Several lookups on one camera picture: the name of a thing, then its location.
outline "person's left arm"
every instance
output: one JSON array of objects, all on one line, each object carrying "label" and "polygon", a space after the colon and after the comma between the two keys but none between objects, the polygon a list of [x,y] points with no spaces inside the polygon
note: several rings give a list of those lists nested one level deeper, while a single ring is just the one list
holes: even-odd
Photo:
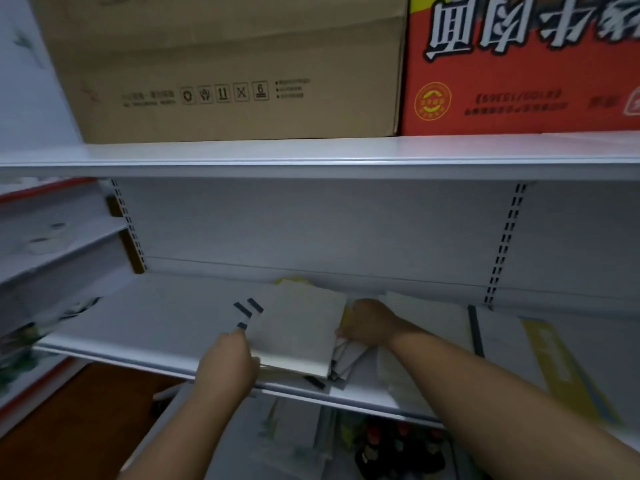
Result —
[{"label": "person's left arm", "polygon": [[220,335],[200,361],[187,402],[118,480],[202,480],[259,365],[242,330]]}]

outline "white chinese character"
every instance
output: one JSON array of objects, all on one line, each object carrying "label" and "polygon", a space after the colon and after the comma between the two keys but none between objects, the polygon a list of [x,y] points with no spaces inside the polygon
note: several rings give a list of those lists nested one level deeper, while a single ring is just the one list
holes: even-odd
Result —
[{"label": "white chinese character", "polygon": [[508,11],[507,0],[489,0],[478,45],[488,48],[495,44],[493,52],[496,54],[506,53],[508,45],[512,42],[523,45],[534,1],[523,0]]},{"label": "white chinese character", "polygon": [[640,0],[607,0],[598,18],[597,34],[612,42],[629,35],[640,38]]},{"label": "white chinese character", "polygon": [[434,3],[429,44],[424,51],[427,62],[440,54],[471,52],[471,37],[476,22],[476,0],[444,4]]},{"label": "white chinese character", "polygon": [[576,0],[564,0],[560,11],[548,11],[539,15],[542,27],[540,37],[542,40],[553,39],[549,44],[552,48],[562,48],[567,43],[578,43],[588,21],[596,10],[596,6],[587,5],[581,8],[575,7]]}]

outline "forearm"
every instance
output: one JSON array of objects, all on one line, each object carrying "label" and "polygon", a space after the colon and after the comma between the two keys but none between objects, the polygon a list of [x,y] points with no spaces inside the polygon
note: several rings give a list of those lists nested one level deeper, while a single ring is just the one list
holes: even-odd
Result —
[{"label": "forearm", "polygon": [[119,480],[201,480],[237,405],[192,394]]},{"label": "forearm", "polygon": [[415,329],[388,347],[497,478],[640,478],[638,453],[517,376]]}]

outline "person's left hand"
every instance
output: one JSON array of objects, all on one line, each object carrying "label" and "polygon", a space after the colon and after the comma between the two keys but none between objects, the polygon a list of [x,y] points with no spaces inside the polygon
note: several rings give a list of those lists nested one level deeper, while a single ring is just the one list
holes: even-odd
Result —
[{"label": "person's left hand", "polygon": [[260,359],[251,357],[244,331],[222,333],[200,360],[194,396],[207,403],[239,404],[251,392],[259,370]]}]

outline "hand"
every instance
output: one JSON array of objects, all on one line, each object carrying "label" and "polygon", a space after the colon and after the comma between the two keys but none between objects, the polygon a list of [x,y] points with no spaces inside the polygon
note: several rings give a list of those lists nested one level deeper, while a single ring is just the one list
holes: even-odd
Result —
[{"label": "hand", "polygon": [[335,334],[368,346],[388,346],[390,341],[403,331],[422,330],[396,316],[377,299],[365,298],[353,302],[352,315]]},{"label": "hand", "polygon": [[244,331],[222,333],[198,365],[194,396],[210,404],[216,400],[240,404],[249,395],[260,370],[252,358]]}]

